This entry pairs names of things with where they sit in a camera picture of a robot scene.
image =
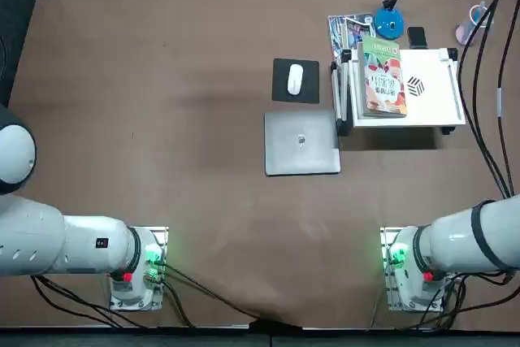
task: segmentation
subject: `black phone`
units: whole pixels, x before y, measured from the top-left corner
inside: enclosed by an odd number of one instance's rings
[[[409,27],[408,41],[410,49],[428,49],[424,28]]]

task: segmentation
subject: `silver laptop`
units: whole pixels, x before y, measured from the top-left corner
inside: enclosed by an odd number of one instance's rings
[[[269,176],[341,171],[332,110],[268,112],[264,115],[264,137]]]

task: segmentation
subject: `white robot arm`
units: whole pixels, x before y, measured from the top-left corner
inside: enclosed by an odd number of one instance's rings
[[[0,194],[21,187],[36,155],[29,130],[0,107]],[[403,309],[425,310],[446,273],[520,267],[519,214],[520,196],[402,229],[391,253]],[[149,260],[163,254],[148,229],[109,217],[63,216],[52,206],[0,196],[0,275],[109,273],[115,309],[159,309]]]
[[[516,196],[401,230],[390,253],[403,309],[425,310],[446,285],[447,273],[519,268],[519,217],[520,196]]]
[[[30,131],[0,106],[0,275],[110,274],[114,309],[160,309],[159,267],[150,260],[164,261],[164,248],[154,234],[10,195],[33,173],[36,159]]]

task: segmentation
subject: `blue object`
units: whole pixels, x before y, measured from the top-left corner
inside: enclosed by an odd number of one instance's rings
[[[375,32],[387,40],[395,40],[405,32],[403,15],[394,8],[379,8],[374,17]]]

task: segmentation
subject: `mouse pad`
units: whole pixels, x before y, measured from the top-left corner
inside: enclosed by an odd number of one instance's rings
[[[303,68],[301,88],[298,95],[287,91],[287,80],[291,65]],[[319,63],[310,60],[275,59],[273,61],[272,100],[279,102],[319,103]]]

